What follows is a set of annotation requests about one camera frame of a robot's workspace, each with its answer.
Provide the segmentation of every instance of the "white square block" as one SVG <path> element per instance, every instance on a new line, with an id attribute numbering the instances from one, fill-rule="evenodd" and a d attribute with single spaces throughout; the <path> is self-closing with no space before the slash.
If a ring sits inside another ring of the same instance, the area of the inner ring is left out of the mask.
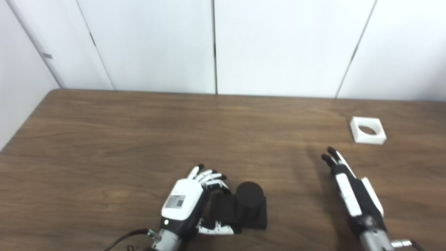
<path id="1" fill-rule="evenodd" d="M 367 134 L 361 131 L 360 126 L 369 127 L 376 134 Z M 356 143 L 382 145 L 387 139 L 380 119 L 375 117 L 353 117 L 350 121 L 350 127 Z"/>

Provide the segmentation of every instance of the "black cable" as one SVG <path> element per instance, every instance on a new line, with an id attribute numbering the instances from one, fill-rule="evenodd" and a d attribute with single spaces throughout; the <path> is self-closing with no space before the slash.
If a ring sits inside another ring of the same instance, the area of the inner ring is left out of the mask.
<path id="1" fill-rule="evenodd" d="M 119 239 L 117 239 L 116 241 L 114 241 L 112 244 L 110 244 L 106 249 L 104 249 L 104 251 L 109 251 L 110 249 L 112 249 L 116 244 L 118 244 L 119 242 L 121 242 L 124 239 L 127 239 L 130 236 L 134 236 L 134 235 L 138 235 L 138 234 L 148 234 L 149 230 L 147 228 L 143 228 L 143 229 L 137 229 L 137 230 L 133 230 L 131 232 L 129 232 L 128 234 L 125 234 L 123 236 L 121 236 Z"/>
<path id="2" fill-rule="evenodd" d="M 424 248 L 422 248 L 418 243 L 416 243 L 415 241 L 411 240 L 410 241 L 412 243 L 413 248 L 415 248 L 418 251 L 426 251 L 424 250 Z"/>

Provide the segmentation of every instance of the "circular hole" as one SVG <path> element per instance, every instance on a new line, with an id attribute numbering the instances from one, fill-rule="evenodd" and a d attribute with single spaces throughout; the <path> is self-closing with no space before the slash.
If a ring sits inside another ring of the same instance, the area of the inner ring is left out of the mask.
<path id="1" fill-rule="evenodd" d="M 375 132 L 372 128 L 370 128 L 370 127 L 363 126 L 363 125 L 358 126 L 358 127 L 359 127 L 359 129 L 360 129 L 363 133 L 367 133 L 367 134 L 370 134 L 370 135 L 376 135 L 376 132 Z"/>

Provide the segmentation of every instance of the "robotic hand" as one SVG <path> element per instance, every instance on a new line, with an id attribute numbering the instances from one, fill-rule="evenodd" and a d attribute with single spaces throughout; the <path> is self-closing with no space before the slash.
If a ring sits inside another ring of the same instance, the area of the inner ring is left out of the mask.
<path id="1" fill-rule="evenodd" d="M 395 248 L 413 246 L 424 251 L 416 242 L 410 240 L 390 241 L 384 225 L 384 210 L 367 178 L 357 179 L 342 155 L 332 147 L 322 159 L 331 168 L 336 179 L 339 194 L 344 200 L 353 234 L 360 239 L 366 251 L 394 251 Z"/>
<path id="2" fill-rule="evenodd" d="M 204 165 L 195 166 L 186 179 L 174 185 L 161 210 L 160 232 L 154 235 L 151 251 L 176 251 L 183 241 L 195 234 L 238 234 L 241 229 L 215 220 L 203 219 L 202 213 L 211 192 L 217 189 L 231 193 L 222 181 L 226 176 L 213 170 L 198 173 Z"/>

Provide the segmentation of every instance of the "white background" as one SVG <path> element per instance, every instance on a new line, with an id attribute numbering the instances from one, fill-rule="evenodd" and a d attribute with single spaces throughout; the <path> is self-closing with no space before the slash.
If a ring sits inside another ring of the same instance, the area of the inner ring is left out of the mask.
<path id="1" fill-rule="evenodd" d="M 215 0 L 219 94 L 334 98 L 374 0 Z"/>
<path id="2" fill-rule="evenodd" d="M 66 88 L 112 90 L 76 0 L 9 0 Z"/>
<path id="3" fill-rule="evenodd" d="M 0 150 L 56 81 L 5 1 L 0 0 Z"/>
<path id="4" fill-rule="evenodd" d="M 215 93 L 211 0 L 79 0 L 116 90 Z"/>
<path id="5" fill-rule="evenodd" d="M 378 0 L 339 98 L 445 100 L 446 1 Z"/>

